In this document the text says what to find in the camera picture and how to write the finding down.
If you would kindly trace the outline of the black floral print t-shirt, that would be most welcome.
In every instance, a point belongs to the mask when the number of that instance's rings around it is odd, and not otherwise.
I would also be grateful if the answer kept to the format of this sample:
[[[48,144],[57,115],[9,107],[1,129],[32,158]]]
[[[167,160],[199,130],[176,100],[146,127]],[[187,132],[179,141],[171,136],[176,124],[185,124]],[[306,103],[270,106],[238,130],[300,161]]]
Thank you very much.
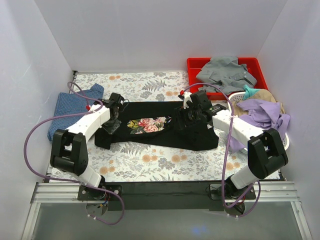
[[[126,102],[118,116],[119,128],[113,134],[105,127],[98,129],[94,144],[107,150],[111,144],[123,142],[192,151],[217,148],[219,137],[206,123],[195,121],[187,128],[178,128],[176,110],[180,108],[183,108],[182,101]]]

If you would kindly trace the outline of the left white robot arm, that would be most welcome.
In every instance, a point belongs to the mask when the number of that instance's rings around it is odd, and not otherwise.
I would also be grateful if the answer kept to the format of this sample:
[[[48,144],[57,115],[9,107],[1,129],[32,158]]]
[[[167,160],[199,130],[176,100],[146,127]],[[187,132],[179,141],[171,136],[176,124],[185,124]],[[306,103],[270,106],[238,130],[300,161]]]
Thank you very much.
[[[119,110],[124,102],[120,94],[113,92],[109,99],[96,101],[90,107],[91,114],[65,130],[56,130],[52,138],[50,165],[90,186],[89,194],[95,200],[103,199],[107,191],[101,184],[102,176],[89,166],[87,143],[98,129],[111,135],[120,127]]]

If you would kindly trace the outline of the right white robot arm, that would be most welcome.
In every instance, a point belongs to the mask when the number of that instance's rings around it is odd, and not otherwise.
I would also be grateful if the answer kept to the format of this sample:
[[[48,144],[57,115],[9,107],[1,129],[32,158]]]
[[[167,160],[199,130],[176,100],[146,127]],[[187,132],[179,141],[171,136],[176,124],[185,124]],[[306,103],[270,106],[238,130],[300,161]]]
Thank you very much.
[[[246,149],[247,165],[222,177],[222,198],[243,198],[257,181],[264,180],[288,163],[283,140],[290,116],[279,102],[248,98],[236,105],[212,105],[206,92],[181,91],[183,106],[177,109],[178,126],[185,130],[200,123],[228,134],[228,149]]]

